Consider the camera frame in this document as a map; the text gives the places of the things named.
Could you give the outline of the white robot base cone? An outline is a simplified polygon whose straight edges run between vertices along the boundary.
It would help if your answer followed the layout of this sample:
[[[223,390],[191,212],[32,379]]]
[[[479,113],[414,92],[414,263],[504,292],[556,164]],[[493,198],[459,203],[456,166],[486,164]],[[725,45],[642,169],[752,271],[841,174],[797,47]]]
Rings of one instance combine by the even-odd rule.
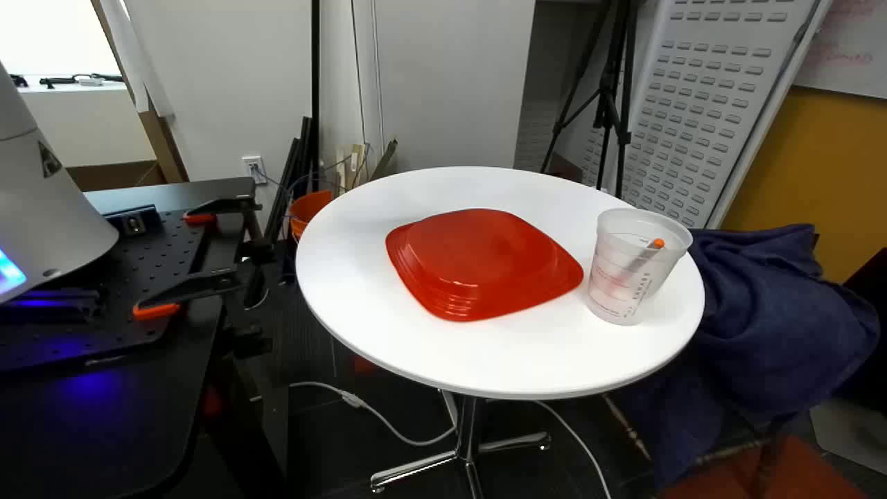
[[[0,303],[94,263],[118,241],[0,67]]]

